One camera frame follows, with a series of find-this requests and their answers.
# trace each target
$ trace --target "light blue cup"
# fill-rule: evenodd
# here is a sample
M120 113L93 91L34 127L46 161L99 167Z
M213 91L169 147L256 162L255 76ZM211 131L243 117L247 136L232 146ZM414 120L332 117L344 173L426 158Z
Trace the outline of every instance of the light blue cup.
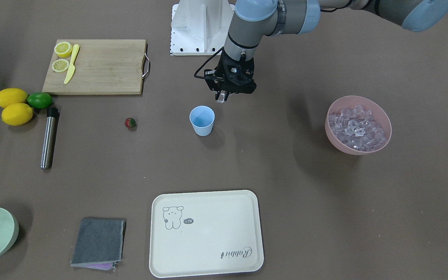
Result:
M191 110L190 121L194 132L200 136L207 136L214 126L215 114L207 106L198 106Z

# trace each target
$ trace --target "folded towel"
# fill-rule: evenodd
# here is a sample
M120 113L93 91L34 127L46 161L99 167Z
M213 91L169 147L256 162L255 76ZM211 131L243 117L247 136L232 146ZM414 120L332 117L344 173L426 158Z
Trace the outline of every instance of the folded towel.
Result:
M125 224L120 219L83 218L70 265L98 270L115 269L122 259Z

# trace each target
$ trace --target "yellow knife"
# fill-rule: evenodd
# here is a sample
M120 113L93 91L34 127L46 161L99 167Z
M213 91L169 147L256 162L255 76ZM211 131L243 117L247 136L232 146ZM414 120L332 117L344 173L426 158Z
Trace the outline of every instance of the yellow knife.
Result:
M75 73L74 63L75 63L75 58L77 57L77 54L79 53L79 48L80 48L80 46L78 44L75 44L72 47L72 56L70 58L69 70L67 71L67 76L65 77L65 81L63 81L64 84L67 84Z

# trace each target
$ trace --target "plastic tray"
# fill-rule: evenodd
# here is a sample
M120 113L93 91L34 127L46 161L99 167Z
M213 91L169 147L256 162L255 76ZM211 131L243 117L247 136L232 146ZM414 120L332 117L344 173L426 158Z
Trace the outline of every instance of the plastic tray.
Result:
M251 191L162 194L153 201L149 266L155 277L251 272L263 262Z

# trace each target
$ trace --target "lemon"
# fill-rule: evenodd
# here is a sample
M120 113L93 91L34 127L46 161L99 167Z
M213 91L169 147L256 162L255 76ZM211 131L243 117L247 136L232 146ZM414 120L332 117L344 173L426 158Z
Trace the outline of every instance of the lemon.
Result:
M70 45L69 42L59 42L55 46L55 53L59 57L67 57L72 53L72 46Z
M21 89L12 87L0 91L0 107L6 108L13 103L23 103L27 100L27 93Z
M26 103L13 103L3 109L1 120L11 126L25 124L32 119L32 108Z
M51 68L53 71L60 73L63 71L66 71L68 69L69 62L66 59L58 59L55 62L53 62L53 65L51 65Z

